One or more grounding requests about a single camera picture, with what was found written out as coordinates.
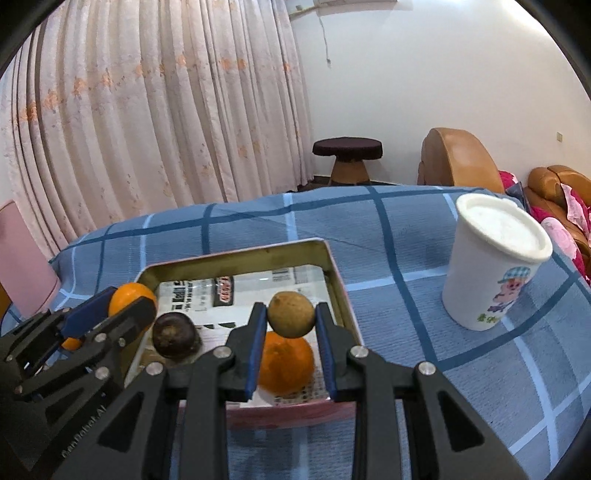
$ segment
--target cup lid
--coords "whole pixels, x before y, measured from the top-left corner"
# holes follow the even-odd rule
[[[525,262],[539,264],[552,255],[552,242],[541,225],[509,199],[466,193],[456,202],[468,227],[493,247]]]

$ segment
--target blue gripper pad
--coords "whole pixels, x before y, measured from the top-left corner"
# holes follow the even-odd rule
[[[66,313],[61,329],[64,338],[80,338],[92,330],[109,315],[109,302],[117,289],[108,287]]]
[[[330,315],[328,305],[319,303],[316,306],[316,339],[318,340],[318,350],[322,362],[324,385],[330,398],[337,397],[335,358],[328,334],[328,328],[333,326],[335,326],[335,323]]]
[[[247,328],[252,335],[252,343],[246,362],[246,385],[244,390],[246,397],[250,400],[256,390],[262,349],[265,344],[265,334],[267,333],[267,307],[265,304],[255,303]]]

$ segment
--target white paper cup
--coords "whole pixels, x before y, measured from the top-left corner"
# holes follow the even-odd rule
[[[488,330],[550,258],[552,242],[540,224],[509,199],[466,193],[456,207],[443,306],[463,327]]]

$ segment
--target orange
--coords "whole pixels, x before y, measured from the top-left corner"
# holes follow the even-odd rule
[[[314,354],[303,338],[283,338],[267,332],[258,384],[283,397],[305,387],[314,375]]]
[[[121,285],[117,288],[109,302],[109,317],[120,312],[140,297],[148,297],[158,306],[156,295],[145,285],[141,283],[126,283],[125,285]]]
[[[68,337],[64,340],[64,343],[61,344],[61,347],[64,350],[68,350],[69,352],[73,352],[78,350],[82,346],[82,341],[78,340],[78,338]]]

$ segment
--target pink chair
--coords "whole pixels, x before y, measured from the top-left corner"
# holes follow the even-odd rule
[[[13,200],[0,206],[0,284],[24,318],[49,308],[61,286]]]

